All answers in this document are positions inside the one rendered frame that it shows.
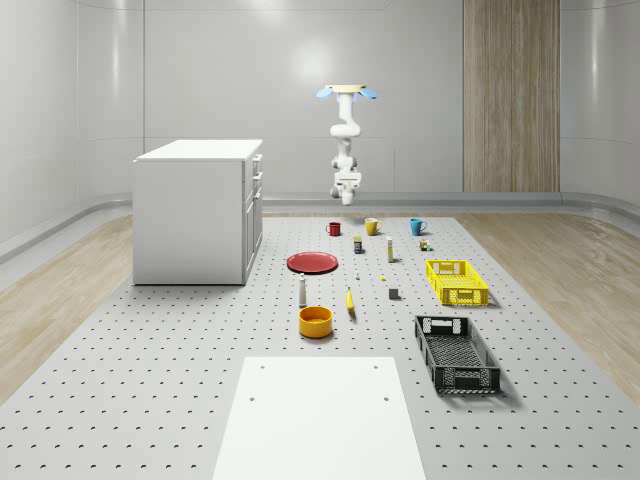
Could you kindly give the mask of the drone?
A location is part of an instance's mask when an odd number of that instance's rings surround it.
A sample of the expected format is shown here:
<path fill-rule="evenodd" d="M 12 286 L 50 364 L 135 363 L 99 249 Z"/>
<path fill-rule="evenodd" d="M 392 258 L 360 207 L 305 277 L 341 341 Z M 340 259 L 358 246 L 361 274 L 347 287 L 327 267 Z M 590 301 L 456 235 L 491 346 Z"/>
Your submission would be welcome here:
<path fill-rule="evenodd" d="M 316 92 L 316 97 L 326 98 L 332 94 L 360 94 L 370 99 L 377 98 L 377 93 L 365 85 L 325 85 Z"/>

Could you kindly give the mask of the red plate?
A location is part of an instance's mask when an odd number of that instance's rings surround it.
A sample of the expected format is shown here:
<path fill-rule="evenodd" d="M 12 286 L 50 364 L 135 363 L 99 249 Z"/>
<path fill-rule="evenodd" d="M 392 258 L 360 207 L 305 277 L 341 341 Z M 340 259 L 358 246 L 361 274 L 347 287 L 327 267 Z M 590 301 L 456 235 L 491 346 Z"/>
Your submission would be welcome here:
<path fill-rule="evenodd" d="M 337 258 L 324 252 L 300 252 L 287 259 L 290 270 L 305 274 L 323 274 L 331 272 L 337 266 Z"/>

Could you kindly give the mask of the yellow basket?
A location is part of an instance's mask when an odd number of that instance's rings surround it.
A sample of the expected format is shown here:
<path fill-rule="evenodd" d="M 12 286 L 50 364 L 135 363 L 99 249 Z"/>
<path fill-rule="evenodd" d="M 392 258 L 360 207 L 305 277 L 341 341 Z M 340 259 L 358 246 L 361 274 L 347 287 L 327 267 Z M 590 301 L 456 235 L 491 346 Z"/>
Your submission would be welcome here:
<path fill-rule="evenodd" d="M 465 260 L 427 260 L 426 276 L 443 305 L 488 304 L 488 286 Z"/>

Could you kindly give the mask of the yellow bowl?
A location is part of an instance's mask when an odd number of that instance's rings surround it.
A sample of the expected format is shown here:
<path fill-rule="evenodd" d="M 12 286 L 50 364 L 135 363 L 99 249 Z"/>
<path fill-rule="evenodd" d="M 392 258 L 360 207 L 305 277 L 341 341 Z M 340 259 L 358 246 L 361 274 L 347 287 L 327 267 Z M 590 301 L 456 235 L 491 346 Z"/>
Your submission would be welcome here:
<path fill-rule="evenodd" d="M 322 338 L 333 331 L 332 312 L 322 306 L 307 306 L 299 311 L 299 331 L 309 338 Z"/>

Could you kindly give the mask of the white cabinet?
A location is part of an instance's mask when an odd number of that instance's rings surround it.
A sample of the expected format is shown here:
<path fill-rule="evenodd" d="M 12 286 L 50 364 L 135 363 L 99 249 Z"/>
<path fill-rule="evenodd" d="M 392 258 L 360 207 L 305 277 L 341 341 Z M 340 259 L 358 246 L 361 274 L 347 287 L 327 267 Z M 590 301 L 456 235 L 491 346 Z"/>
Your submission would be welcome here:
<path fill-rule="evenodd" d="M 262 237 L 261 146 L 176 140 L 134 160 L 134 283 L 247 282 Z"/>

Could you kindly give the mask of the dark grey basket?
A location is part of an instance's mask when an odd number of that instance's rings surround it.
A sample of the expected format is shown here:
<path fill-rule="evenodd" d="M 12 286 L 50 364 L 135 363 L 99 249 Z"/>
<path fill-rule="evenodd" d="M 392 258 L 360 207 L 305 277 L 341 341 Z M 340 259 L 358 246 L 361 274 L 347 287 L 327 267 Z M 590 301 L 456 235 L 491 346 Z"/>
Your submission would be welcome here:
<path fill-rule="evenodd" d="M 500 390 L 498 362 L 466 317 L 416 315 L 414 335 L 442 393 L 495 393 Z"/>

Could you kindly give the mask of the white board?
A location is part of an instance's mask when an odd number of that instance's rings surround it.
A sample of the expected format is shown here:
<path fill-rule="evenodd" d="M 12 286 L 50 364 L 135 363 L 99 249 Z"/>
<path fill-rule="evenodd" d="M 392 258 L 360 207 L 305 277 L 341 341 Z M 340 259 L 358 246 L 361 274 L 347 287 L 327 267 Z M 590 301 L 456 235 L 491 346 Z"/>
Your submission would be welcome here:
<path fill-rule="evenodd" d="M 425 480 L 391 357 L 248 357 L 213 480 Z"/>

